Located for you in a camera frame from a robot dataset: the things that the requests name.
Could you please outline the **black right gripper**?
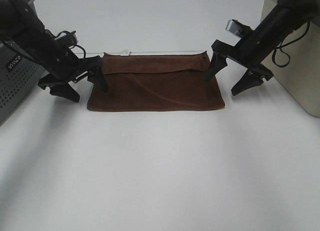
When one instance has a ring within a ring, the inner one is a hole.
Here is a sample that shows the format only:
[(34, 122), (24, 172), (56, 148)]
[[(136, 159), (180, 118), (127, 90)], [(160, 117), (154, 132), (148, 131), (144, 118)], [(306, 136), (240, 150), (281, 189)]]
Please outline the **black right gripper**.
[(207, 82), (228, 65), (227, 58), (249, 69), (232, 87), (231, 93), (233, 96), (262, 85), (263, 79), (261, 76), (264, 76), (266, 80), (270, 80), (274, 76), (272, 71), (262, 65), (262, 61), (272, 52), (273, 48), (265, 44), (253, 30), (234, 46), (217, 39), (211, 48), (213, 54), (205, 73)]

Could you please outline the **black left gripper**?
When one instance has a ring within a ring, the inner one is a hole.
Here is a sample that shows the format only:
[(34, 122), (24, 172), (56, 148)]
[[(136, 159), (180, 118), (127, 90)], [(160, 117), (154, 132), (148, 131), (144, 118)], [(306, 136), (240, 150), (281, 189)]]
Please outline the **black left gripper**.
[(109, 86), (102, 73), (104, 65), (100, 56), (77, 57), (70, 49), (48, 49), (37, 53), (37, 61), (49, 72), (38, 81), (41, 89), (50, 87), (50, 94), (78, 103), (80, 95), (69, 85), (86, 77), (101, 91)]

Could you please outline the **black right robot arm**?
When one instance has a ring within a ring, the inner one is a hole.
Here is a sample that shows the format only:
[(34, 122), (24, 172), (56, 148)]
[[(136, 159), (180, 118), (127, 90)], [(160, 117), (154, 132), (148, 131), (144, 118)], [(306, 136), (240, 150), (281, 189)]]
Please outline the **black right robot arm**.
[(240, 40), (234, 46), (220, 40), (214, 41), (205, 79), (211, 80), (228, 65), (227, 59), (231, 59), (247, 69), (231, 89), (234, 96), (262, 85), (264, 80), (268, 81), (274, 76), (262, 61), (285, 47), (283, 41), (293, 31), (304, 24), (309, 25), (319, 15), (320, 0), (277, 0), (275, 7), (255, 29), (235, 19), (229, 20), (225, 29)]

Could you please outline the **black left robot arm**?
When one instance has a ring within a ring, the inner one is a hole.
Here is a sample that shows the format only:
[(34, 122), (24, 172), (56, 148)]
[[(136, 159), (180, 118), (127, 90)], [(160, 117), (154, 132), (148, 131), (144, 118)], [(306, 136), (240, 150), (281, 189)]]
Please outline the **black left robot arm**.
[(80, 95), (69, 83), (84, 78), (104, 92), (109, 89), (102, 72), (103, 59), (76, 56), (72, 49), (81, 47), (76, 33), (63, 30), (58, 35), (52, 34), (24, 0), (0, 1), (0, 41), (4, 45), (15, 42), (24, 51), (23, 58), (48, 71), (38, 86), (43, 90), (49, 88), (52, 96), (79, 102)]

